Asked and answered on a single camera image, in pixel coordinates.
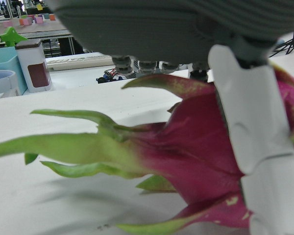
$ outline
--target gray gripper housing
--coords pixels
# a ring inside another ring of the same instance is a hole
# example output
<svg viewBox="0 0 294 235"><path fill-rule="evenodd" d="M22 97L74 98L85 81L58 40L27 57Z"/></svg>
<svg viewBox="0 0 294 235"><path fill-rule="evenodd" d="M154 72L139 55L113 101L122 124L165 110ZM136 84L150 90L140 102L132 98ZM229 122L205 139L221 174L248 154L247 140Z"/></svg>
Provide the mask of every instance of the gray gripper housing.
<svg viewBox="0 0 294 235"><path fill-rule="evenodd" d="M294 31L294 0L47 0L87 49L143 61L200 62L212 45L258 60Z"/></svg>

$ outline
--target white keyboard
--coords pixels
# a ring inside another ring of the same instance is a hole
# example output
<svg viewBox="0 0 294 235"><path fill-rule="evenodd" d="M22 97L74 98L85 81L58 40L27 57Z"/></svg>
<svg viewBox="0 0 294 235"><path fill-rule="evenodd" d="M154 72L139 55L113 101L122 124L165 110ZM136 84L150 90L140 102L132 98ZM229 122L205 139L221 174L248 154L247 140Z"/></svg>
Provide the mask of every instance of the white keyboard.
<svg viewBox="0 0 294 235"><path fill-rule="evenodd" d="M47 62L49 70L73 70L99 66L113 65L110 55L80 57L75 59L50 60Z"/></svg>

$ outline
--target white container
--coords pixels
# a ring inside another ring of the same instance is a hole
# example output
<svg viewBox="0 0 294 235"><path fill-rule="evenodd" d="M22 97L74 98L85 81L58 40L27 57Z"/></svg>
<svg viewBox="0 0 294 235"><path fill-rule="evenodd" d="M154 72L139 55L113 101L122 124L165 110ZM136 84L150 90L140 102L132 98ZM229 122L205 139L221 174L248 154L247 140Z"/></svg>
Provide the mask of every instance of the white container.
<svg viewBox="0 0 294 235"><path fill-rule="evenodd" d="M50 90L52 83L40 39L21 41L15 46L30 93Z"/></svg>
<svg viewBox="0 0 294 235"><path fill-rule="evenodd" d="M0 70L0 94L2 97L21 95L18 77L14 71Z"/></svg>

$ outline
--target white tabletop surface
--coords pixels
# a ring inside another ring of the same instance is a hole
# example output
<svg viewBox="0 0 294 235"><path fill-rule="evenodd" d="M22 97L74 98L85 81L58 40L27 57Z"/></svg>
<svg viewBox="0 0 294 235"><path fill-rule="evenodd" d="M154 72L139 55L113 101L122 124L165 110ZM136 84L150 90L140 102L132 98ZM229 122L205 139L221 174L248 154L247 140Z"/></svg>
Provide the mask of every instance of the white tabletop surface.
<svg viewBox="0 0 294 235"><path fill-rule="evenodd" d="M294 75L294 53L273 61ZM56 72L58 81L75 81L64 90L0 99L0 141L30 134L94 130L94 124L86 120L29 115L34 109L97 110L121 124L135 125L166 120L166 109L179 101L160 89L120 90L127 81L96 84L92 71ZM80 87L80 78L89 79L90 84L81 83ZM174 193L143 193L135 188L140 181L106 175L67 179L39 161L25 166L22 154L0 158L0 235L124 235L113 224L160 222L186 206ZM105 224L111 227L100 229ZM197 224L177 234L241 235L247 230Z"/></svg>

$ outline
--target light blue bin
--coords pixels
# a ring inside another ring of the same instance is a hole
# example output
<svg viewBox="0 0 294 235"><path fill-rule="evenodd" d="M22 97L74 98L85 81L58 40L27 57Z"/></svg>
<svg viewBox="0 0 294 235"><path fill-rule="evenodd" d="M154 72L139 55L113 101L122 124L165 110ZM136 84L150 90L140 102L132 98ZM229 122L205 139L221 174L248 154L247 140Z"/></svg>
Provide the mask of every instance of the light blue bin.
<svg viewBox="0 0 294 235"><path fill-rule="evenodd" d="M16 73L21 94L27 89L27 84L14 47L0 48L0 70L12 70Z"/></svg>

